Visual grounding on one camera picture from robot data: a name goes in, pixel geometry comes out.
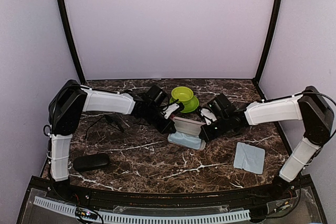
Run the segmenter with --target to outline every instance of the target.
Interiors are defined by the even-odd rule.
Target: dark brown marble surface
[[[200,105],[214,95],[224,93],[236,105],[260,99],[250,80],[112,80],[89,81],[88,86],[135,93],[158,84],[168,94],[177,86],[194,91]],[[70,146],[69,173],[74,185],[134,193],[203,193],[269,184],[288,157],[282,140],[272,123],[245,129],[240,134],[227,134],[209,142],[203,151],[196,151],[167,141],[145,121],[129,115],[117,115],[124,133],[100,120],[85,134],[88,126],[104,113],[83,113]],[[178,116],[200,120],[194,114]],[[233,168],[238,142],[265,149],[262,175]],[[111,164],[101,170],[78,173],[72,161],[79,156],[107,153]]]

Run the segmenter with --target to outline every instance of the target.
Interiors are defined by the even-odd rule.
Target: green saucer
[[[171,97],[169,103],[172,103],[174,101],[175,101],[175,99]],[[182,110],[181,113],[193,112],[194,110],[197,109],[199,104],[200,104],[200,101],[197,99],[196,96],[193,96],[190,100],[190,103],[188,103],[187,105],[184,106],[184,110]]]

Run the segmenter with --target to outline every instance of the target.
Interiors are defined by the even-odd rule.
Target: cup and saucer
[[[170,99],[170,103],[176,101],[178,99],[179,102],[182,102],[184,105],[184,109],[181,113],[190,113],[195,111],[200,105],[200,101],[194,96],[194,92],[187,87],[176,87],[172,90],[172,97]]]

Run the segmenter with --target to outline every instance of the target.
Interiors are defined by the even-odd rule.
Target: gray cloth
[[[168,141],[170,143],[183,145],[188,148],[195,150],[203,150],[205,147],[205,142],[197,136],[191,136],[179,131],[168,136]]]
[[[237,150],[234,168],[244,169],[251,173],[262,174],[264,170],[265,150],[250,146],[248,144],[237,143]]]

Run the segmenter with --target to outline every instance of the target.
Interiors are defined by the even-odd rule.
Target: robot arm
[[[303,138],[273,183],[278,187],[274,193],[281,195],[288,183],[309,165],[314,156],[321,151],[322,146],[330,140],[334,114],[324,98],[317,93],[318,90],[310,86],[300,95],[253,102],[240,109],[236,109],[223,94],[220,94],[208,103],[216,120],[203,125],[199,137],[208,142],[230,130],[239,130],[241,127],[266,122],[302,120],[306,129]],[[209,109],[201,108],[199,114],[208,115]]]
[[[161,107],[167,94],[158,86],[139,95],[131,91],[108,92],[80,86],[69,80],[49,105],[51,125],[51,176],[55,181],[68,179],[68,158],[72,134],[78,127],[82,112],[116,112],[144,118],[160,133],[175,133],[172,113],[184,109],[182,103]]]

